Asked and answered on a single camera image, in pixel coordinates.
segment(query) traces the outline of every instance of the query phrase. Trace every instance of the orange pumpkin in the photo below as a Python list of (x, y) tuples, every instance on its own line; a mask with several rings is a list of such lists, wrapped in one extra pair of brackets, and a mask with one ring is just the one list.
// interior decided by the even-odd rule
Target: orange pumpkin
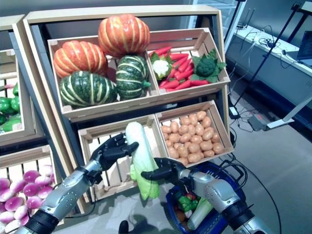
[(113, 57), (137, 54), (150, 43), (150, 29), (131, 14), (111, 16), (99, 25), (98, 41), (102, 50)]
[(54, 54), (53, 64), (56, 74), (63, 78), (75, 71), (90, 71), (104, 75), (108, 65), (101, 48), (86, 41), (71, 40)]

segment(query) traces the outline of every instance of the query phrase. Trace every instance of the robotic arm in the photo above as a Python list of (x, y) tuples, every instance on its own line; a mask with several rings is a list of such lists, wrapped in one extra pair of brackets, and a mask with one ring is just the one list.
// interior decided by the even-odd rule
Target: robotic arm
[(124, 134), (110, 138), (98, 147), (84, 167), (78, 167), (54, 189), (40, 209), (30, 217), (16, 234), (50, 234), (57, 224), (74, 208), (77, 200), (94, 184), (102, 181), (101, 173), (120, 157), (131, 155), (138, 143), (125, 143)]
[(231, 185), (213, 176), (192, 172), (182, 163), (169, 158), (155, 158), (158, 169), (142, 172), (148, 180), (165, 180), (174, 185), (185, 186), (197, 196), (206, 198), (216, 211), (227, 220), (234, 234), (271, 234), (265, 225), (254, 216), (249, 207), (235, 193)]

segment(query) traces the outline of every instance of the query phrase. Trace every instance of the black robotic glove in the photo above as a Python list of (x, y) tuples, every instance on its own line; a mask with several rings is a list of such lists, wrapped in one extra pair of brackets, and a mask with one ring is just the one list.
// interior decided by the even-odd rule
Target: black robotic glove
[(108, 139), (92, 153), (90, 160), (98, 161), (103, 170), (110, 169), (118, 158), (127, 155), (131, 156), (131, 153), (137, 149), (137, 142), (127, 145), (125, 141), (126, 138), (124, 133), (120, 133), (117, 136)]
[(148, 180), (165, 179), (174, 185), (179, 185), (182, 187), (190, 186), (190, 180), (188, 178), (179, 178), (180, 172), (186, 168), (182, 163), (169, 158), (156, 157), (154, 159), (159, 168), (151, 172), (142, 172), (141, 176), (143, 178)]

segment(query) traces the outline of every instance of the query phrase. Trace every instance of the laptop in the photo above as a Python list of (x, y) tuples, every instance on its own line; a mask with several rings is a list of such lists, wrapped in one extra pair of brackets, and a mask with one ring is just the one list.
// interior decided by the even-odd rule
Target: laptop
[(305, 31), (299, 51), (287, 52), (292, 59), (312, 68), (312, 31)]

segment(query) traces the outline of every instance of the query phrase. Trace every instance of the cable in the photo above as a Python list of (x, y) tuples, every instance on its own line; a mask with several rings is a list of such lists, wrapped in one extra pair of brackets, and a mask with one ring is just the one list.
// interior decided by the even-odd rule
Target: cable
[(261, 180), (255, 175), (255, 173), (253, 173), (248, 167), (246, 167), (241, 161), (239, 161), (236, 156), (231, 153), (231, 155), (233, 156), (234, 160), (236, 160), (238, 163), (240, 163), (243, 167), (246, 168), (247, 171), (249, 171), (250, 174), (252, 174), (256, 180), (258, 180), (258, 182), (261, 184), (261, 186), (265, 189), (265, 191), (268, 193), (268, 195), (270, 196), (273, 204), (274, 204), (274, 207), (275, 207), (275, 210), (276, 210), (276, 213), (277, 213), (277, 218), (278, 218), (278, 225), (279, 225), (279, 233), (282, 234), (282, 223), (281, 223), (281, 217), (280, 217), (280, 214), (279, 214), (279, 210), (278, 210), (278, 207), (276, 205), (276, 202), (274, 201), (271, 193), (269, 192), (269, 190), (264, 186), (264, 184), (261, 182)]
[(94, 203), (93, 203), (93, 208), (92, 208), (92, 210), (91, 210), (89, 213), (87, 213), (87, 214), (82, 214), (82, 215), (77, 215), (77, 216), (65, 217), (65, 218), (82, 218), (82, 217), (86, 217), (86, 216), (88, 216), (88, 215), (92, 214), (92, 212), (95, 210), (95, 208), (96, 208), (96, 204), (97, 204), (96, 190), (95, 190), (95, 188), (94, 188), (94, 187), (93, 187), (93, 194), (94, 194)]

